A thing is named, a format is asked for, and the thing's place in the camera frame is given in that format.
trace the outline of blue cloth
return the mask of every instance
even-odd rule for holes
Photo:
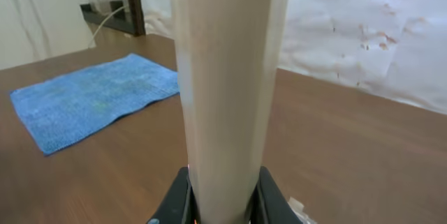
[[[177,92],[175,71],[130,54],[15,90],[10,98],[36,144],[50,155]]]

